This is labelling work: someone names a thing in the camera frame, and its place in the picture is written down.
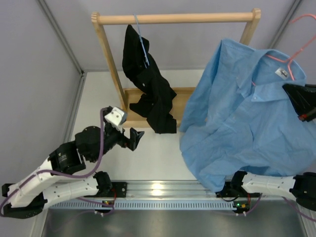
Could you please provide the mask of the light blue shirt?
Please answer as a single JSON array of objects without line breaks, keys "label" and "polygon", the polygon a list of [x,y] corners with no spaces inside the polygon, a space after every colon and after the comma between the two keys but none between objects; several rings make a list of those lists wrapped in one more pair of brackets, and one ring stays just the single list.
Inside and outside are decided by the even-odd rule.
[{"label": "light blue shirt", "polygon": [[220,41],[187,101],[180,151],[194,177],[219,192],[239,170],[292,176],[316,160],[316,124],[302,122],[283,85],[303,86],[306,75],[287,55]]}]

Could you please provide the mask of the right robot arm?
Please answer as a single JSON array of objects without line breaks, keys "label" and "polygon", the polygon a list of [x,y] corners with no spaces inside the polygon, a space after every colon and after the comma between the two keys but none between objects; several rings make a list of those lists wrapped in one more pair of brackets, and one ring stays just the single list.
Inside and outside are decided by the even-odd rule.
[{"label": "right robot arm", "polygon": [[[299,125],[313,125],[316,119],[316,86],[285,84],[283,90],[297,114]],[[267,176],[238,171],[230,182],[235,196],[262,193],[295,201],[311,211],[316,210],[316,174],[305,172],[294,176]]]}]

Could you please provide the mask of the pink plastic hanger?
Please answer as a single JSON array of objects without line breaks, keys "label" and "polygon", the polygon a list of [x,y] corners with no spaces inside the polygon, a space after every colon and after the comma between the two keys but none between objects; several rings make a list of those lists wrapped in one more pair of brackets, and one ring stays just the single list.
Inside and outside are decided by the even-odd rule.
[{"label": "pink plastic hanger", "polygon": [[[290,24],[294,24],[295,22],[299,21],[300,19],[302,18],[305,18],[305,17],[310,17],[310,18],[313,18],[314,20],[316,19],[316,15],[315,14],[311,14],[311,13],[306,13],[306,14],[303,14],[299,17],[296,17],[295,19],[291,20],[290,21]],[[269,57],[277,62],[281,62],[281,63],[286,63],[287,65],[287,69],[288,69],[288,73],[291,77],[291,79],[293,81],[295,81],[295,78],[294,78],[294,75],[293,75],[293,72],[291,70],[291,64],[292,62],[294,61],[294,59],[301,53],[304,51],[304,49],[306,47],[308,47],[314,40],[316,39],[316,36],[314,35],[306,44],[304,44],[299,50],[297,50],[291,57],[287,58],[286,60],[281,60],[277,57],[274,57],[270,54],[265,54],[266,57]]]}]

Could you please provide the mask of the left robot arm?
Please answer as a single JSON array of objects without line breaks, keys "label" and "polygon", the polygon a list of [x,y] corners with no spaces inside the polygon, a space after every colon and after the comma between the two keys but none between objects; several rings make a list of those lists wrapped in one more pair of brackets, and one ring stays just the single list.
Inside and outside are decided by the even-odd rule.
[{"label": "left robot arm", "polygon": [[107,172],[94,168],[86,175],[85,162],[95,163],[115,145],[134,151],[143,131],[130,129],[130,136],[118,131],[109,123],[101,129],[89,126],[75,135],[74,141],[64,143],[54,150],[32,174],[15,184],[3,184],[0,205],[2,217],[27,219],[49,207],[80,197],[113,197],[115,191]]}]

